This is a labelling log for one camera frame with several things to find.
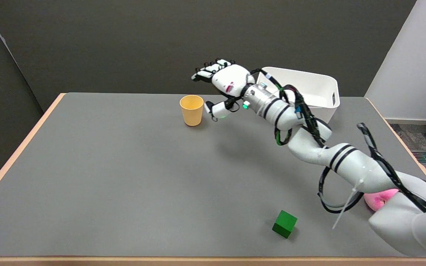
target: table top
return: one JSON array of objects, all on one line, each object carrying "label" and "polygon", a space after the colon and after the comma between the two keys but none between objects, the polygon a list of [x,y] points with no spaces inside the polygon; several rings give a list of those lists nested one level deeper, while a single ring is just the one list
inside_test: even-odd
[{"label": "table top", "polygon": [[[222,96],[202,95],[213,102]],[[182,95],[68,93],[0,180],[0,256],[402,256],[368,226],[364,201],[326,212],[323,167],[277,146],[250,110],[183,123]],[[367,150],[365,122],[396,170],[426,180],[365,98],[341,98],[328,146]],[[334,173],[330,202],[351,186]],[[289,239],[272,226],[298,218]]]}]

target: yellow cup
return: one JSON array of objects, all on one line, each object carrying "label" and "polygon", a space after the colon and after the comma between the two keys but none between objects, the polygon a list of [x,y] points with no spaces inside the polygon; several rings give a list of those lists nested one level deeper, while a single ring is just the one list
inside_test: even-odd
[{"label": "yellow cup", "polygon": [[180,99],[184,121],[188,126],[196,126],[202,121],[203,99],[198,95],[187,95]]}]

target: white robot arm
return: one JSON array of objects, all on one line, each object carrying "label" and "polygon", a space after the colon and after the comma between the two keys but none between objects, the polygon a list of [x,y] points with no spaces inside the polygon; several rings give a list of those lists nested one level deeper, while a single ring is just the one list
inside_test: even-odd
[{"label": "white robot arm", "polygon": [[[259,71],[277,88],[255,84],[252,75]],[[327,147],[325,142],[331,136],[331,128],[313,116],[294,86],[281,86],[262,69],[248,71],[234,61],[216,59],[196,69],[192,80],[211,82],[228,98],[218,104],[205,103],[206,111],[215,121],[237,111],[239,105],[236,102],[242,100],[245,108],[253,110],[275,126],[278,145],[287,145],[293,155],[304,162],[325,166],[319,180],[318,196],[328,212],[338,214],[351,209],[364,192],[398,188],[399,192],[371,216],[369,224],[384,241],[402,254],[426,256],[426,181],[395,171],[379,153],[363,123],[357,126],[364,135],[371,156],[348,143]],[[289,99],[294,99],[294,103],[290,103]],[[281,131],[287,131],[284,140],[281,139]],[[324,199],[323,183],[330,170],[354,186],[356,193],[349,204],[332,205]]]}]

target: pink object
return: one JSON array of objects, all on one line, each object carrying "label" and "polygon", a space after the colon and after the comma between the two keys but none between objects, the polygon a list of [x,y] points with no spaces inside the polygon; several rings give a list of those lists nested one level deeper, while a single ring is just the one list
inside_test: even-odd
[{"label": "pink object", "polygon": [[391,199],[399,189],[393,188],[377,193],[364,194],[364,200],[367,205],[374,211],[381,209],[389,199]]}]

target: green wooden block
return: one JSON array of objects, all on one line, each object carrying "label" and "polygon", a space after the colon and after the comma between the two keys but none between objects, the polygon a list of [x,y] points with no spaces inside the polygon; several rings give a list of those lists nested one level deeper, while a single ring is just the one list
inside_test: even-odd
[{"label": "green wooden block", "polygon": [[277,234],[288,238],[294,229],[297,218],[285,211],[280,211],[272,230]]}]

